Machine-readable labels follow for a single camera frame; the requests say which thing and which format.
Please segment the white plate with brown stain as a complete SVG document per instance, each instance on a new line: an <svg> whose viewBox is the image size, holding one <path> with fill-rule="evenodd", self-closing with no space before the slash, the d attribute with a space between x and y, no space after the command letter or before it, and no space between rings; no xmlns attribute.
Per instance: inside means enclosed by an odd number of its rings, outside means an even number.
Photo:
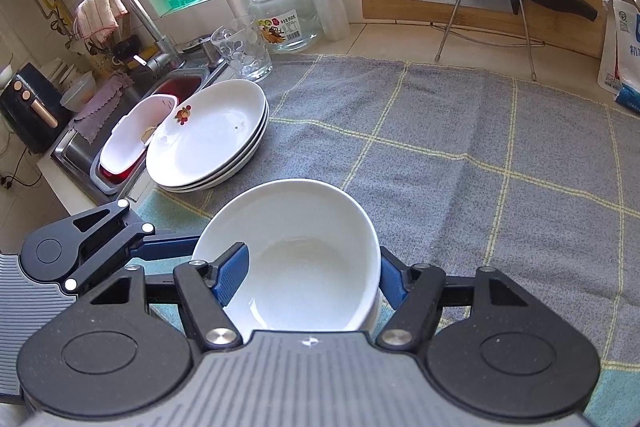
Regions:
<svg viewBox="0 0 640 427"><path fill-rule="evenodd" d="M158 129L146 153L146 169L157 184L178 187L203 181L226 167L257 133L267 105L258 110L191 106L189 118Z"/></svg>

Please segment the white bowl small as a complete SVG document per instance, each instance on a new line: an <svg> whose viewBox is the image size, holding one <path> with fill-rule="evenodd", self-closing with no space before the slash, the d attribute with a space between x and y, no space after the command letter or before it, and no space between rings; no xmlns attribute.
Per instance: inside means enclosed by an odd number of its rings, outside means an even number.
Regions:
<svg viewBox="0 0 640 427"><path fill-rule="evenodd" d="M217 212L193 256L213 261L235 242L248 247L250 266L224 311L242 337L358 331L378 290L381 251L355 199L314 180L258 185Z"/></svg>

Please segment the white plate fruit print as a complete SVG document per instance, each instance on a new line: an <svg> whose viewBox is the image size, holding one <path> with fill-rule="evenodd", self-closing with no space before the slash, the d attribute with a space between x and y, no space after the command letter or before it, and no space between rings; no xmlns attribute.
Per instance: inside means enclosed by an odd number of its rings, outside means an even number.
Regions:
<svg viewBox="0 0 640 427"><path fill-rule="evenodd" d="M224 80L179 104L152 135L146 170L164 187L201 181L224 167L257 131L266 110L258 84Z"/></svg>

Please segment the white bowl front pale flowers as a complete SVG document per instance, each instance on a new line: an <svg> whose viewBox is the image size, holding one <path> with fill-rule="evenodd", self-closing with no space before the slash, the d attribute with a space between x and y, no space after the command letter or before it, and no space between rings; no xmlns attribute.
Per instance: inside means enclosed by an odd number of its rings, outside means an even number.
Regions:
<svg viewBox="0 0 640 427"><path fill-rule="evenodd" d="M378 323L378 319L380 318L382 304L383 294L382 291L378 289L366 318L358 327L360 331L372 333L375 330L376 323Z"/></svg>

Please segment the steel kitchen faucet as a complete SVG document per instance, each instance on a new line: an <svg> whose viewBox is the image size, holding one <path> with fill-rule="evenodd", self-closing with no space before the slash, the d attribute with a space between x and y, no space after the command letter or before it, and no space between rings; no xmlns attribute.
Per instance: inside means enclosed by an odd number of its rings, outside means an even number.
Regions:
<svg viewBox="0 0 640 427"><path fill-rule="evenodd" d="M127 15L134 14L134 16L137 17L157 46L157 54L146 63L146 67L149 70L154 70L154 72L165 68L177 69L180 67L183 60L178 50L170 39L160 31L160 28L156 26L156 23L149 16L148 12L145 11L140 1L122 0L122 3L126 6L128 11Z"/></svg>

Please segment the white colander basket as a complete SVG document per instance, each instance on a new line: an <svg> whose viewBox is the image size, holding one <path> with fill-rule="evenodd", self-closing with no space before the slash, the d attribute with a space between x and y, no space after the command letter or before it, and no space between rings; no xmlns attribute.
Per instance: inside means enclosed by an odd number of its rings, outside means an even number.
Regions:
<svg viewBox="0 0 640 427"><path fill-rule="evenodd" d="M140 140L143 131L149 127L156 130L177 104L175 95L153 94L134 106L115 124L110 139L101 150L100 166L106 172L119 176L136 165L151 140Z"/></svg>

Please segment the stainless steel sink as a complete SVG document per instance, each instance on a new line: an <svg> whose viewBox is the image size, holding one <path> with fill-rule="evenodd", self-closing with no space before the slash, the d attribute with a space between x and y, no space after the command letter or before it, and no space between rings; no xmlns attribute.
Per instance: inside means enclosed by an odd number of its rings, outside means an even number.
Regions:
<svg viewBox="0 0 640 427"><path fill-rule="evenodd" d="M100 152L119 119L169 79L200 77L202 82L201 86L196 90L198 92L214 83L226 69L227 63L222 59L215 69L210 70L202 48L197 48L195 51L187 53L180 68L171 72L166 70L163 76L155 76L146 67L137 67L129 74L132 86L125 90L119 106L107 118L96 139L89 144L77 131L68 128L53 147L51 159L72 180L73 184L92 200L93 204L102 205L106 202L111 202L111 200L124 193L134 184L134 180L137 179L144 167L144 160L140 159L139 164L134 168L130 176L125 181L117 184L108 182L104 176L99 174Z"/></svg>

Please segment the grey and teal checked towel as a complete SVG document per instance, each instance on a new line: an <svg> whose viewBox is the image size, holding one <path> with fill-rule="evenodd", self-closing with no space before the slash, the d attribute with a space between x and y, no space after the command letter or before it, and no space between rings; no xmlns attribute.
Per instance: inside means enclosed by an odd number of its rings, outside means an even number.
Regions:
<svg viewBox="0 0 640 427"><path fill-rule="evenodd" d="M638 424L636 116L483 69L337 55L277 56L262 90L253 159L213 190L152 188L144 219L198 233L258 184L332 184L403 262L493 265L562 315L601 358L587 417Z"/></svg>

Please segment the purple rag on sink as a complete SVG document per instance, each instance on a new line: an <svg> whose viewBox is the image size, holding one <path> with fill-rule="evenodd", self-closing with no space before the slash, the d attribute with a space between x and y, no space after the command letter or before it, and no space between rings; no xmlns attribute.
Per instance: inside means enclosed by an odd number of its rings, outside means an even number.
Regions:
<svg viewBox="0 0 640 427"><path fill-rule="evenodd" d="M132 86L131 78L123 72L114 72L96 91L79 113L72 119L72 128L89 144L95 139L107 118L119 106L125 90Z"/></svg>

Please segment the red wash basin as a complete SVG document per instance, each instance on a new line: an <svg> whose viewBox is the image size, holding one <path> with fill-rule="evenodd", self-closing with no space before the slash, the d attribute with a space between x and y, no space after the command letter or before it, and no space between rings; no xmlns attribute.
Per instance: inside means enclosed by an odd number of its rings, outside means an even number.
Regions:
<svg viewBox="0 0 640 427"><path fill-rule="evenodd" d="M160 87L158 87L151 95L153 94L175 95L175 97L178 98L178 104L179 104L180 102L183 102L184 100L189 98L189 96L194 94L196 90L198 90L198 88L201 86L201 82L202 80L200 77L172 78L163 82L160 85ZM127 172L120 174L119 176L114 176L114 174L106 172L100 166L100 158L99 158L99 166L98 166L99 174L101 176L104 176L104 178L107 179L108 182L111 182L113 184L117 184L119 182L125 181L128 178L128 176L130 176L130 174L134 171L134 168L136 168L136 166L139 164L140 159L144 157L145 152L139 158L136 165L132 166Z"/></svg>

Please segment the black air fryer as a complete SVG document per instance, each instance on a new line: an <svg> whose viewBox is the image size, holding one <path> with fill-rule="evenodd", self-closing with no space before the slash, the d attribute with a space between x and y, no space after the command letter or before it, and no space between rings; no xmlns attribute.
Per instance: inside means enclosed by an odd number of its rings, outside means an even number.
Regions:
<svg viewBox="0 0 640 427"><path fill-rule="evenodd" d="M32 63L25 64L1 92L1 114L30 153L44 153L66 128L72 113Z"/></svg>

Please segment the clear drinking glass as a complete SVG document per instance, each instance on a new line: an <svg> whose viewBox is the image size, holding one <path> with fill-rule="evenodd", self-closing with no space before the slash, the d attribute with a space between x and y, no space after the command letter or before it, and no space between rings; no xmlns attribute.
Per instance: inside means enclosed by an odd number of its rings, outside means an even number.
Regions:
<svg viewBox="0 0 640 427"><path fill-rule="evenodd" d="M243 16L217 28L210 41L240 78L258 82L272 72L266 42L252 16Z"/></svg>

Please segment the pink white dish cloth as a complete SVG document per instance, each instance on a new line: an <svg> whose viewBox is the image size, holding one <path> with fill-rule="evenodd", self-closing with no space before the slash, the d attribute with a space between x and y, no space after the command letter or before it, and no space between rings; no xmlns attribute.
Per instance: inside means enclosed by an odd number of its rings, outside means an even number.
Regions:
<svg viewBox="0 0 640 427"><path fill-rule="evenodd" d="M77 7L74 31L84 41L104 44L128 14L122 0L84 0Z"/></svg>

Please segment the glass jar green lid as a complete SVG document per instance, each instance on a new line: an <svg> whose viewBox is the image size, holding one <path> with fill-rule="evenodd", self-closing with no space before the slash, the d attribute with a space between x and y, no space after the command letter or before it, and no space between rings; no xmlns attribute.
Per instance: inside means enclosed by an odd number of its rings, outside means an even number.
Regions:
<svg viewBox="0 0 640 427"><path fill-rule="evenodd" d="M250 0L250 14L273 53L306 49L322 34L314 0Z"/></svg>

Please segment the salt bag white blue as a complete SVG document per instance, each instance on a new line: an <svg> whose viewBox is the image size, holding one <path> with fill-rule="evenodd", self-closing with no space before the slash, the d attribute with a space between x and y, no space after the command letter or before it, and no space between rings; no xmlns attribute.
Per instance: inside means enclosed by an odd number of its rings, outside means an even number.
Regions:
<svg viewBox="0 0 640 427"><path fill-rule="evenodd" d="M640 109L639 8L634 0L605 2L605 35L598 85L636 114Z"/></svg>

